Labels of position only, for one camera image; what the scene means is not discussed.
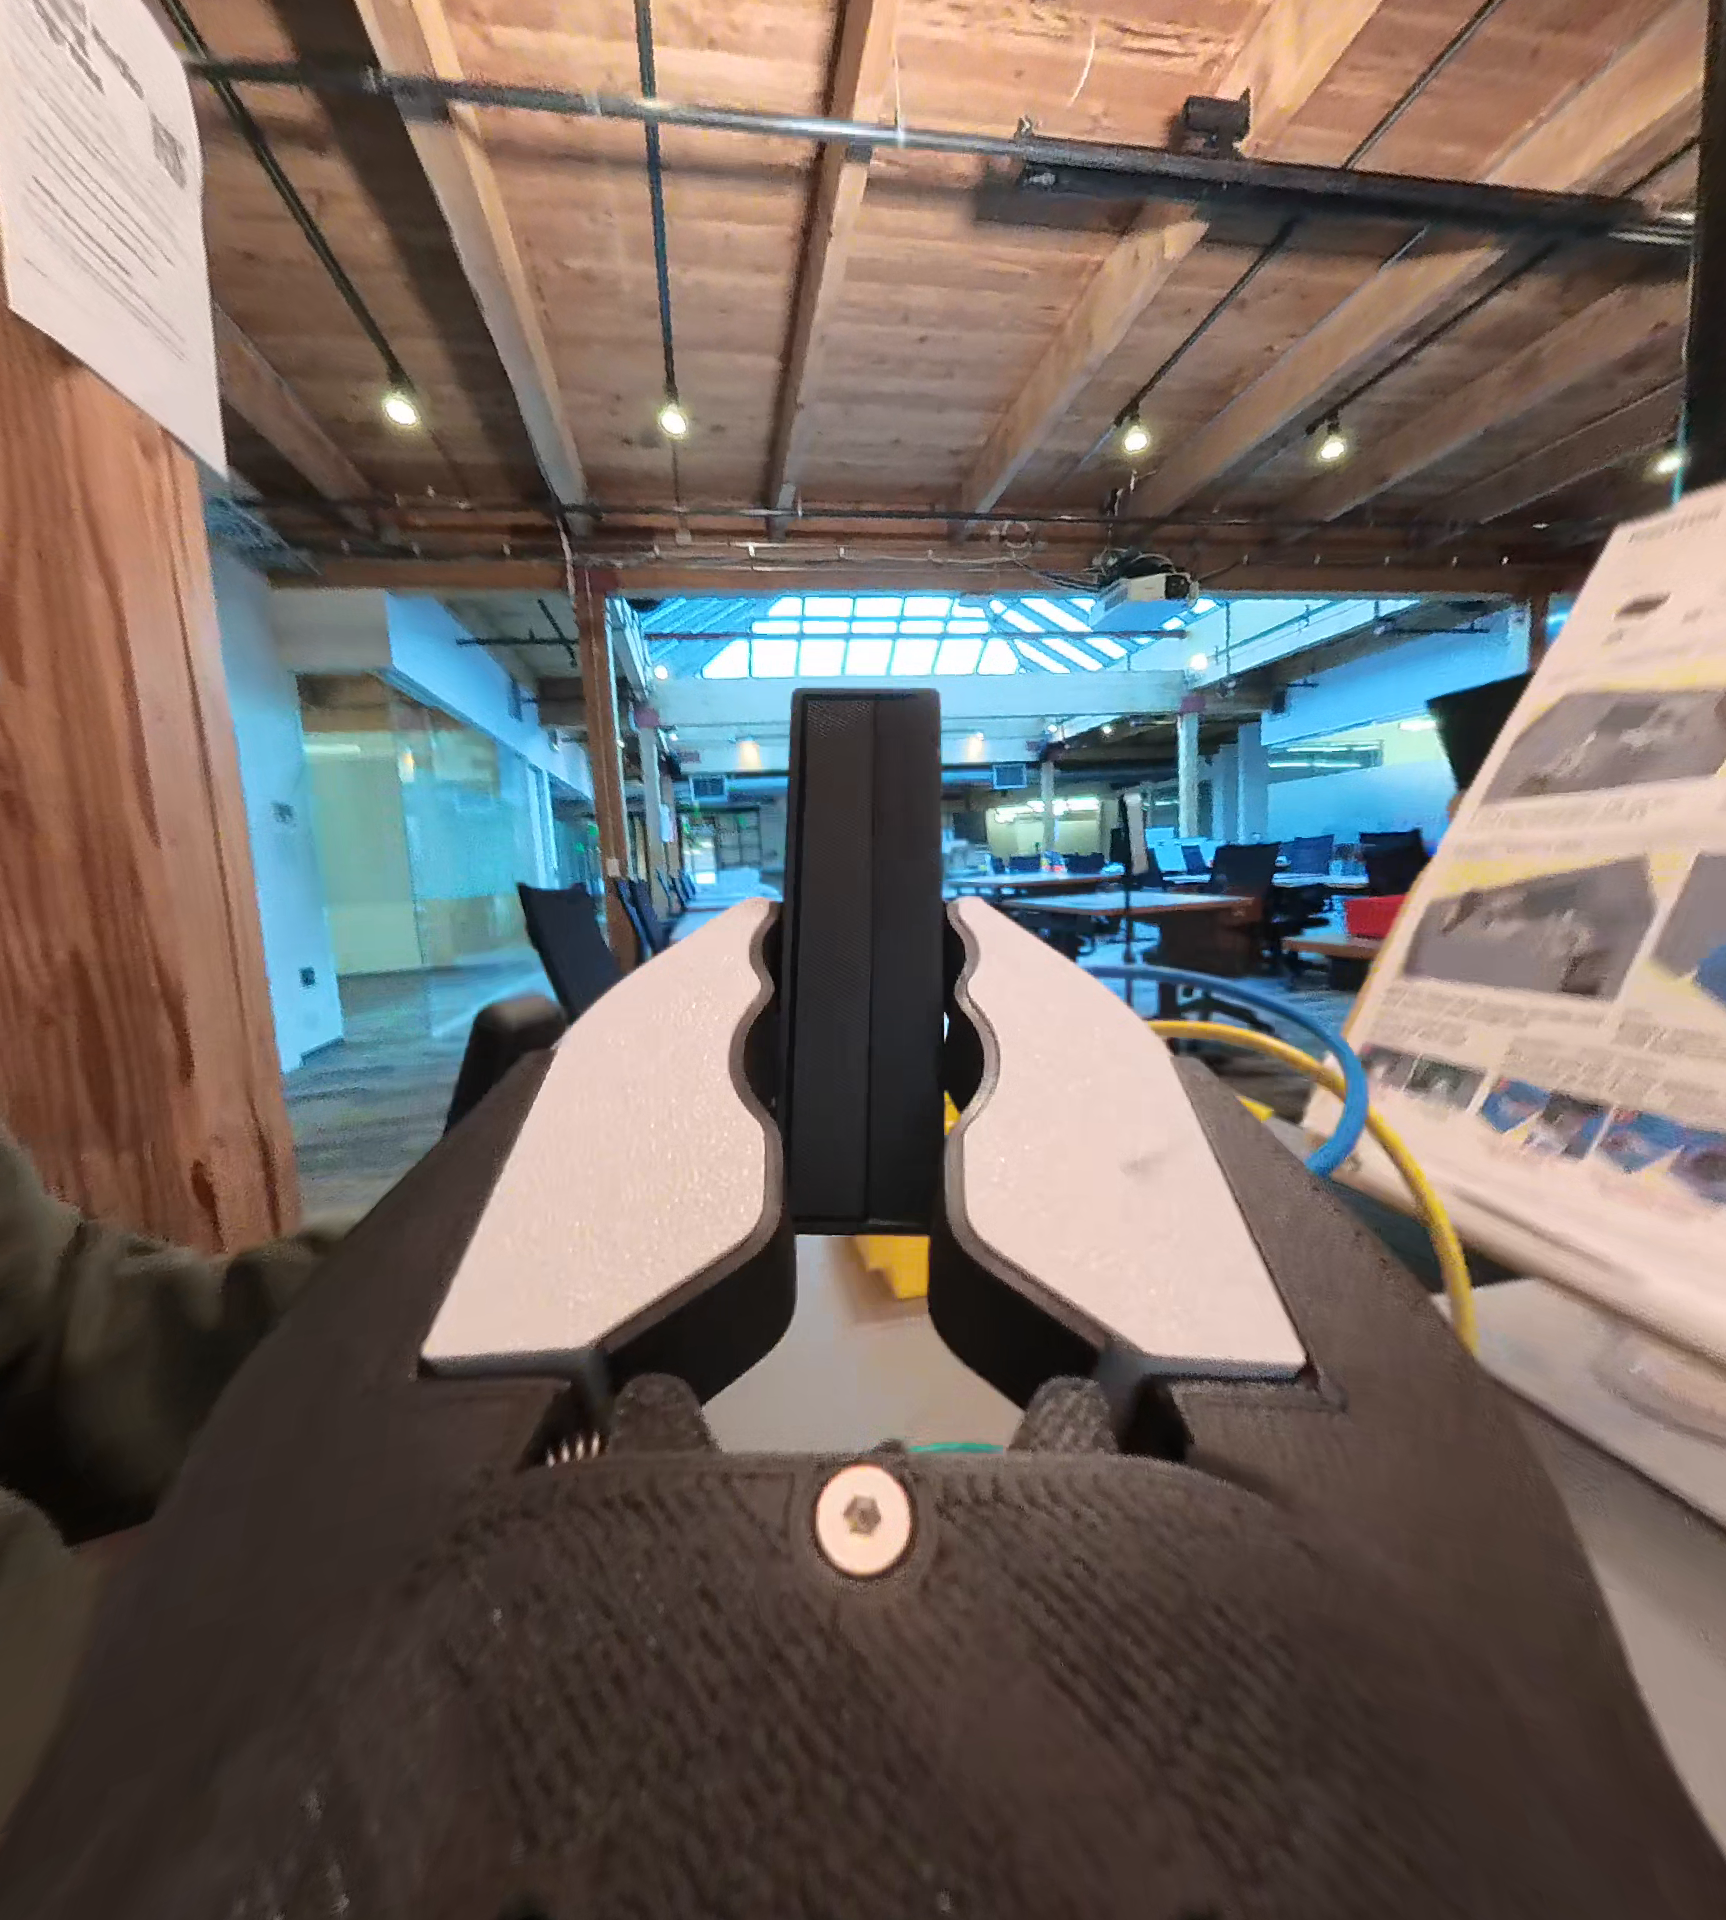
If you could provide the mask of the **black ceiling rail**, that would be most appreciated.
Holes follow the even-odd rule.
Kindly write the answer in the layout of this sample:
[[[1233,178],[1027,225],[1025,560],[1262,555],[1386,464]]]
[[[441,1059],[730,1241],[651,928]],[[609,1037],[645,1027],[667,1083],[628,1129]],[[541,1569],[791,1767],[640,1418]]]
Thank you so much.
[[[372,64],[311,60],[223,60],[184,57],[183,70],[212,89],[267,87],[383,101],[418,125],[453,111],[483,108],[557,121],[631,125],[645,131],[706,133],[834,148],[842,161],[922,154],[975,161],[997,190],[1042,200],[1155,203],[1295,218],[1447,229],[1506,242],[1618,247],[1688,259],[1697,240],[1692,208],[1634,197],[1504,186],[1491,182],[1354,170],[1247,156],[1173,154],[1159,148],[1056,138],[981,135],[842,116],[725,108],[627,98],[575,89],[442,79]]]

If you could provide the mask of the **white ceiling projector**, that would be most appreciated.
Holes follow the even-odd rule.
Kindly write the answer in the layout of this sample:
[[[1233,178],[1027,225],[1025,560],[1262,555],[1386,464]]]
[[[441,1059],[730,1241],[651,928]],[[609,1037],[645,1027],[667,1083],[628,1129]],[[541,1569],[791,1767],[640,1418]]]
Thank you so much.
[[[1150,550],[1120,550],[1097,568],[1089,625],[1098,635],[1156,635],[1202,601],[1187,566]]]

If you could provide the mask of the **wooden office table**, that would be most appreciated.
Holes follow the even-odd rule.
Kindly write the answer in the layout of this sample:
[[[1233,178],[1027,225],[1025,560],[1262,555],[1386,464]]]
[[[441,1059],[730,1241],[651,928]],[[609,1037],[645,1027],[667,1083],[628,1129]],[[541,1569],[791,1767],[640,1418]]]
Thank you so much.
[[[1009,899],[998,913],[1065,958],[1142,960],[1212,978],[1242,978],[1259,965],[1261,901],[1251,894],[1078,893]]]

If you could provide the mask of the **printed instruction sheet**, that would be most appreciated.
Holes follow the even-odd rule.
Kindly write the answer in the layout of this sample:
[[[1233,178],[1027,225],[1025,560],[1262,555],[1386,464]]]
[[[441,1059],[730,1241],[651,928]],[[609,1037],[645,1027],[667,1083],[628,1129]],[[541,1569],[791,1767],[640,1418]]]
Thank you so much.
[[[1609,541],[1350,1038],[1491,1258],[1726,1367],[1726,484]]]

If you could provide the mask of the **wooden support post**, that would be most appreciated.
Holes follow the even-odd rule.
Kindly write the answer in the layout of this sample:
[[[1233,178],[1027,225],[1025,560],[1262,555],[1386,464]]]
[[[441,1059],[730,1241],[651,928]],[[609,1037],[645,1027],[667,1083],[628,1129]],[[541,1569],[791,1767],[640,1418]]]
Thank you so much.
[[[2,261],[0,1123],[153,1237],[301,1221],[198,468]]]

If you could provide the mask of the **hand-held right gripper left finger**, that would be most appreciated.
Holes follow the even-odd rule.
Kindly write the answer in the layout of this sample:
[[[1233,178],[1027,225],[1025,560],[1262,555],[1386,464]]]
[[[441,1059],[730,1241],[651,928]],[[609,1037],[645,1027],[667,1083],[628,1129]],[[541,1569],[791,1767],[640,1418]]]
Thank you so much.
[[[632,1381],[711,1403],[777,1351],[797,1229],[775,1101],[769,942],[749,899],[628,975],[558,1042],[429,1333],[441,1381]]]

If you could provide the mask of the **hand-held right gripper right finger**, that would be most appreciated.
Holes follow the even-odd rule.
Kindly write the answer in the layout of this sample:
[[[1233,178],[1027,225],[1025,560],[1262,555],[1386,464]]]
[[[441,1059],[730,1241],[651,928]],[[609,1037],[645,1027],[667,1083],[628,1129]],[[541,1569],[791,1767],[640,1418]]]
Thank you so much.
[[[949,1040],[931,1320],[1017,1409],[1053,1381],[1116,1421],[1179,1383],[1288,1389],[1308,1344],[1166,1042],[1104,982],[972,901]]]

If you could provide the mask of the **black rectangular plastic block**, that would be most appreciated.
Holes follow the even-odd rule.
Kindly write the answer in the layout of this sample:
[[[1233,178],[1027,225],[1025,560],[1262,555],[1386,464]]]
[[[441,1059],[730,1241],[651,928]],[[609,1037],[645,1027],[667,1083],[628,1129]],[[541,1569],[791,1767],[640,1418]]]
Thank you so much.
[[[807,1235],[919,1237],[944,1145],[941,695],[805,686],[791,709],[777,949],[787,1198]]]

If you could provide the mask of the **white paper notice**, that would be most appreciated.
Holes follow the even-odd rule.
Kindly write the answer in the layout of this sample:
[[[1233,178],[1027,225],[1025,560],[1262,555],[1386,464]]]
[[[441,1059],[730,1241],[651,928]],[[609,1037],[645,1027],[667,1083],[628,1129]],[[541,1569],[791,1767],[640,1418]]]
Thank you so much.
[[[6,302],[229,468],[191,81],[155,6],[0,2]]]

